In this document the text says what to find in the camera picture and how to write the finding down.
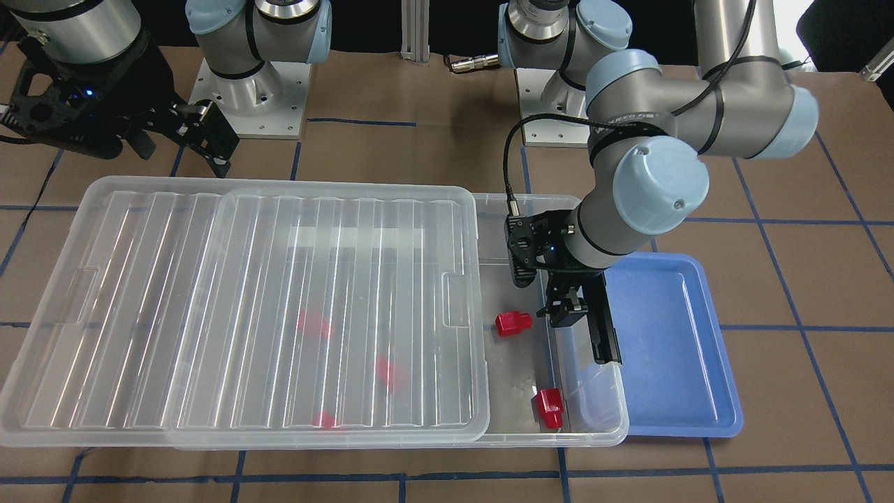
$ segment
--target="red block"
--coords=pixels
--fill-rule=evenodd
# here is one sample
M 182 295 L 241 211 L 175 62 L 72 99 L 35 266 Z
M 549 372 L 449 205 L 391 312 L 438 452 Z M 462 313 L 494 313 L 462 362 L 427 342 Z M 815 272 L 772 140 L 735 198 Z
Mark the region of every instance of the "red block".
M 500 337 L 508 337 L 515 336 L 520 334 L 522 330 L 531 328 L 534 321 L 531 320 L 531 315 L 526 312 L 509 311 L 497 315 L 495 323 L 497 325 L 497 333 L 500 334 Z
M 565 412 L 561 391 L 558 388 L 541 389 L 535 400 L 537 401 L 537 411 L 546 427 L 553 430 L 561 428 L 561 414 Z

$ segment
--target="blue tray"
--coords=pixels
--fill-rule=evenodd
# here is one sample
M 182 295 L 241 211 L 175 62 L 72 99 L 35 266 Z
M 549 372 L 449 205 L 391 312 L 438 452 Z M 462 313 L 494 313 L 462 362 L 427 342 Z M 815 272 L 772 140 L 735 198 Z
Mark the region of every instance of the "blue tray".
M 605 271 L 630 435 L 733 437 L 742 405 L 704 269 L 632 253 Z

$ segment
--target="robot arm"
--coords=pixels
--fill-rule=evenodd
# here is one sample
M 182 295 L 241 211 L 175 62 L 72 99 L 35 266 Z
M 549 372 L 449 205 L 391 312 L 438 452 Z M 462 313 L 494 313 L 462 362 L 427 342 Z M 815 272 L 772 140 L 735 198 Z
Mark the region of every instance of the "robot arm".
M 603 0 L 583 0 L 578 10 L 589 3 Z M 507 219 L 513 279 L 527 286 L 538 269 L 548 272 L 539 314 L 554 327 L 588 314 L 586 290 L 603 270 L 704 201 L 708 172 L 698 154 L 786 158 L 814 134 L 816 101 L 787 84 L 779 64 L 772 0 L 693 4 L 703 79 L 663 78 L 644 51 L 604 55 L 586 77 L 586 115 L 605 126 L 591 128 L 588 142 L 596 188 L 572 211 Z M 518 33 L 501 40 L 510 40 L 514 62 Z
M 31 141 L 115 158 L 127 141 L 141 158 L 159 132 L 225 176 L 239 138 L 216 104 L 186 104 L 128 0 L 4 0 L 28 36 L 10 106 L 0 120 Z M 39 75 L 52 83 L 31 92 Z

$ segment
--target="blue tape line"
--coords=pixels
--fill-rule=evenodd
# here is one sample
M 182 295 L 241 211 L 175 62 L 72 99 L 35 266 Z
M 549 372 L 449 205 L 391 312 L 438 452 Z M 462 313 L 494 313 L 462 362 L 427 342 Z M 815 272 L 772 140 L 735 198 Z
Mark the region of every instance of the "blue tape line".
M 291 175 L 289 175 L 289 180 L 293 182 L 298 179 L 298 160 L 301 157 L 301 142 L 295 142 L 295 157 L 291 160 Z
M 397 503 L 407 503 L 407 475 L 403 473 L 397 486 Z
M 888 220 L 798 220 L 794 218 L 724 218 L 724 217 L 688 217 L 685 222 L 707 224 L 788 224 L 795 226 L 894 226 Z
M 68 503 L 72 500 L 72 491 L 74 491 L 74 483 L 78 480 L 78 472 L 80 472 L 80 464 L 84 461 L 84 456 L 90 452 L 92 448 L 82 450 L 72 463 L 72 472 L 68 476 L 68 482 L 65 484 L 65 492 L 62 495 L 62 503 Z
M 519 147 L 519 151 L 521 152 L 521 169 L 525 174 L 525 193 L 531 193 L 531 173 L 527 170 L 527 153 L 525 152 L 525 146 L 522 145 Z
M 894 472 L 891 464 L 858 465 L 863 472 Z M 777 466 L 720 466 L 720 475 L 755 473 L 834 473 L 851 472 L 853 465 L 777 465 Z M 672 477 L 690 475 L 710 475 L 710 468 L 659 468 L 641 470 L 568 470 L 569 478 L 611 478 L 611 477 Z M 404 473 L 354 473 L 354 474 L 271 474 L 243 475 L 241 482 L 400 482 L 404 481 L 449 481 L 449 480 L 493 480 L 493 479 L 555 479 L 561 478 L 557 472 L 489 472 L 489 473 L 427 473 L 407 476 Z M 71 476 L 12 476 L 0 477 L 0 484 L 48 485 L 65 484 Z M 234 483 L 234 475 L 197 475 L 193 477 L 117 477 L 111 475 L 83 475 L 74 478 L 75 484 L 117 484 L 117 483 Z
M 171 174 L 168 176 L 176 176 L 177 175 L 177 170 L 180 169 L 180 161 L 181 161 L 181 159 L 183 159 L 183 151 L 184 150 L 185 150 L 184 147 L 180 147 L 180 149 L 177 150 L 177 157 L 175 157 L 173 159 L 173 166 L 171 166 Z
M 824 325 L 721 325 L 721 330 L 778 330 L 805 332 L 894 332 L 894 327 L 833 327 Z
M 400 121 L 364 121 L 359 119 L 340 119 L 338 117 L 315 117 L 308 119 L 309 123 L 341 123 L 341 124 L 366 124 L 366 125 L 392 125 L 404 127 L 416 127 L 416 123 L 404 123 Z
M 714 481 L 714 492 L 717 493 L 717 503 L 726 503 L 723 497 L 723 486 L 721 486 L 721 475 L 717 471 L 717 464 L 714 463 L 714 451 L 711 449 L 711 440 L 702 439 L 704 443 L 704 454 L 708 457 L 708 468 L 711 470 L 711 478 Z
M 815 132 L 814 136 L 816 137 L 817 141 L 820 142 L 822 153 L 825 154 L 827 159 L 829 159 L 829 165 L 832 166 L 832 171 L 835 172 L 835 177 L 838 178 L 839 183 L 841 184 L 841 189 L 843 189 L 845 195 L 848 196 L 850 205 L 854 208 L 856 217 L 863 225 L 863 229 L 866 231 L 866 235 L 869 236 L 869 241 L 872 242 L 875 253 L 878 254 L 879 259 L 881 260 L 881 264 L 884 265 L 885 270 L 888 271 L 888 276 L 891 279 L 894 279 L 894 271 L 891 270 L 891 265 L 888 263 L 888 261 L 885 259 L 884 254 L 881 252 L 881 248 L 879 247 L 879 243 L 875 240 L 872 229 L 870 229 L 869 226 L 866 224 L 866 219 L 863 218 L 863 212 L 861 212 L 860 208 L 857 207 L 856 200 L 854 199 L 854 196 L 851 195 L 850 189 L 848 189 L 848 185 L 844 182 L 844 178 L 841 177 L 841 172 L 839 171 L 838 166 L 835 164 L 835 159 L 832 158 L 831 153 L 829 153 L 829 149 L 826 148 L 826 142 L 822 140 L 822 136 L 820 136 L 819 131 Z
M 654 468 L 649 470 L 569 470 L 573 479 L 598 479 L 619 477 L 684 477 L 710 475 L 709 468 Z
M 820 384 L 820 389 L 822 389 L 822 394 L 826 399 L 826 405 L 829 406 L 829 412 L 832 415 L 832 419 L 835 421 L 835 427 L 838 428 L 839 435 L 841 436 L 841 442 L 844 444 L 844 448 L 848 452 L 848 458 L 850 459 L 851 466 L 853 467 L 854 473 L 856 474 L 857 481 L 860 482 L 860 488 L 863 490 L 863 495 L 866 499 L 866 502 L 872 503 L 873 498 L 869 494 L 869 488 L 866 486 L 866 480 L 863 477 L 863 473 L 860 472 L 860 468 L 857 465 L 854 449 L 853 447 L 851 447 L 848 435 L 844 431 L 844 426 L 841 424 L 841 419 L 839 417 L 838 411 L 835 409 L 835 403 L 832 401 L 832 396 L 829 392 L 829 388 L 826 386 L 826 379 L 822 376 L 820 364 L 816 361 L 814 349 L 811 347 L 810 340 L 807 338 L 807 333 L 803 329 L 804 324 L 801 322 L 801 316 L 797 312 L 795 299 L 794 297 L 792 297 L 791 291 L 789 290 L 789 284 L 786 282 L 785 277 L 782 275 L 782 268 L 780 267 L 779 260 L 777 260 L 776 258 L 776 253 L 773 251 L 772 244 L 770 244 L 770 236 L 767 234 L 766 228 L 764 228 L 763 223 L 760 221 L 761 216 L 757 212 L 755 199 L 754 197 L 752 197 L 751 191 L 748 189 L 748 183 L 745 181 L 745 176 L 742 175 L 742 168 L 739 167 L 736 158 L 732 158 L 732 165 L 736 168 L 736 174 L 738 175 L 739 181 L 742 183 L 742 189 L 745 191 L 745 196 L 748 199 L 748 205 L 751 206 L 751 211 L 755 215 L 755 220 L 758 220 L 757 227 L 761 231 L 763 244 L 767 247 L 767 252 L 770 253 L 770 260 L 772 261 L 773 268 L 776 269 L 776 275 L 779 277 L 779 281 L 782 284 L 782 291 L 785 293 L 786 300 L 789 302 L 789 308 L 791 309 L 792 315 L 795 317 L 795 323 L 799 327 L 802 327 L 799 330 L 801 334 L 801 340 L 804 342 L 804 348 L 807 351 L 807 356 L 810 358 L 810 363 L 814 367 L 816 380 Z
M 565 448 L 556 448 L 559 454 L 559 478 L 561 480 L 561 495 L 564 503 L 571 503 L 571 485 L 568 482 L 568 462 L 565 459 Z
M 242 469 L 245 468 L 245 451 L 239 451 L 239 461 L 236 462 L 236 474 L 233 476 L 232 492 L 230 493 L 230 503 L 239 501 L 239 489 L 242 484 Z
M 425 473 L 411 475 L 409 481 L 485 481 L 493 479 L 559 479 L 559 472 L 543 470 L 535 472 L 477 472 L 477 473 Z
M 0 209 L 10 209 L 15 211 L 28 211 L 31 209 L 27 204 L 2 204 Z M 77 211 L 77 206 L 36 206 L 35 211 Z

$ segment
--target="cable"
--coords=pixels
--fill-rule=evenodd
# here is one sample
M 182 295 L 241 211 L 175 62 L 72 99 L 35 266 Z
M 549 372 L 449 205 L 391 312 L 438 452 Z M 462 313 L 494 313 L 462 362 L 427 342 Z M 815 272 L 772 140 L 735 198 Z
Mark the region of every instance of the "cable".
M 745 42 L 748 40 L 748 33 L 751 31 L 751 22 L 755 19 L 755 9 L 757 7 L 757 0 L 749 0 L 748 7 L 745 10 L 745 21 L 742 23 L 742 34 L 738 38 L 738 44 L 736 44 L 736 48 L 732 51 L 732 55 L 730 59 L 723 65 L 717 75 L 708 83 L 708 87 L 704 88 L 704 90 L 692 99 L 692 101 L 686 103 L 686 105 L 677 108 L 673 112 L 673 116 L 679 116 L 685 114 L 693 107 L 702 102 L 705 98 L 708 97 L 711 93 L 713 93 L 717 88 L 721 85 L 721 81 L 723 77 L 726 76 L 727 72 L 730 71 L 730 68 L 736 63 L 738 60 L 738 55 L 742 54 L 742 49 L 745 48 Z
M 27 138 L 13 138 L 12 136 L 3 136 L 0 134 L 0 142 L 11 143 L 12 145 L 31 145 L 34 141 Z
M 509 135 L 506 136 L 506 144 L 503 146 L 503 182 L 506 185 L 506 204 L 509 206 L 510 214 L 513 216 L 517 216 L 519 214 L 519 204 L 515 199 L 515 192 L 512 190 L 512 182 L 509 179 L 509 152 L 512 146 L 512 139 L 515 137 L 515 133 L 521 129 L 527 123 L 532 123 L 534 121 L 540 121 L 544 119 L 550 119 L 553 121 L 560 121 L 564 123 L 572 123 L 572 124 L 581 124 L 588 125 L 590 127 L 602 127 L 605 129 L 614 129 L 614 130 L 635 130 L 642 129 L 644 127 L 654 127 L 650 124 L 642 123 L 642 122 L 629 122 L 624 124 L 609 124 L 609 123 L 599 123 L 596 121 L 591 121 L 589 119 L 582 119 L 580 117 L 572 117 L 568 115 L 560 115 L 560 114 L 534 114 L 529 115 L 520 121 L 516 122 L 515 125 L 512 126 L 512 129 L 509 131 Z

